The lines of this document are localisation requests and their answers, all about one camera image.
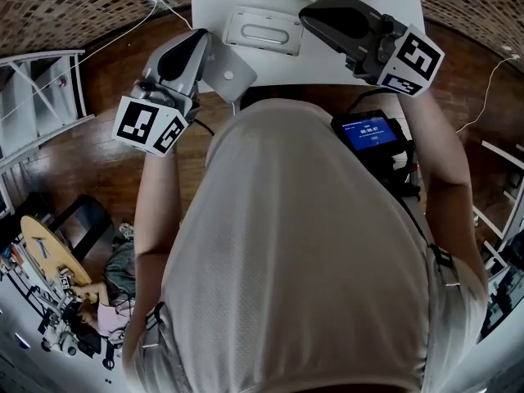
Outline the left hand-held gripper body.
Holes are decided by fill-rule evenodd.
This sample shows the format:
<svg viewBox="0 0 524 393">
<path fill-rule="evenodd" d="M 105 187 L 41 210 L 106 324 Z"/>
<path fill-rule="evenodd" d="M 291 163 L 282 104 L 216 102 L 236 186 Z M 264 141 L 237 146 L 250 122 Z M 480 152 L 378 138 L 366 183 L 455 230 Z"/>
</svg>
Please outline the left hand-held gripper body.
<svg viewBox="0 0 524 393">
<path fill-rule="evenodd" d="M 210 55 L 211 36 L 193 29 L 159 46 L 128 97 L 122 97 L 112 137 L 164 157 L 194 121 L 197 82 Z"/>
</svg>

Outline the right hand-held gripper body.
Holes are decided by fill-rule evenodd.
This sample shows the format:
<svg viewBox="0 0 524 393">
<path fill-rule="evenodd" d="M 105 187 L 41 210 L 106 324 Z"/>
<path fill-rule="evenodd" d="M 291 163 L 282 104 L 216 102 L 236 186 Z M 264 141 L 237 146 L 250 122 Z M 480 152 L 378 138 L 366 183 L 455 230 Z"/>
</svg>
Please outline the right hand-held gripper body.
<svg viewBox="0 0 524 393">
<path fill-rule="evenodd" d="M 360 0 L 322 0 L 299 12 L 301 24 L 346 56 L 356 79 L 410 97 L 428 90 L 445 54 L 415 25 Z"/>
</svg>

